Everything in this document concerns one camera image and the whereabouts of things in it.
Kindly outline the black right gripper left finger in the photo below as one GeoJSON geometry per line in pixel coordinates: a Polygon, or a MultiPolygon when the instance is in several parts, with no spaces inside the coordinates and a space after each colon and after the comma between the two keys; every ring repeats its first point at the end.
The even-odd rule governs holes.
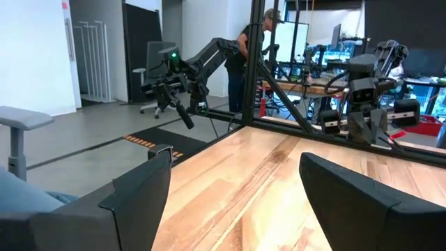
{"type": "Polygon", "coordinates": [[[167,202],[171,153],[69,203],[1,170],[2,250],[150,250],[167,202]]]}

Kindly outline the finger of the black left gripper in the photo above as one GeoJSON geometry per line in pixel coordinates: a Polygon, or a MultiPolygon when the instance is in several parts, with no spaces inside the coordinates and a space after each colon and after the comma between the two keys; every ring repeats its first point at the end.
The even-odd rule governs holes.
{"type": "Polygon", "coordinates": [[[387,130],[387,111],[385,109],[371,110],[372,144],[376,144],[378,138],[387,130]]]}
{"type": "Polygon", "coordinates": [[[357,143],[371,143],[371,130],[362,112],[348,115],[348,139],[357,143]]]}

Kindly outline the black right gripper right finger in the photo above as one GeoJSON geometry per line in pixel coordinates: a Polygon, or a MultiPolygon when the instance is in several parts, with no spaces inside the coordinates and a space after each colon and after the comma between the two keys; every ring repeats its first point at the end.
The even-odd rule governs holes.
{"type": "Polygon", "coordinates": [[[445,207],[313,153],[300,178],[333,250],[444,250],[445,207]]]}

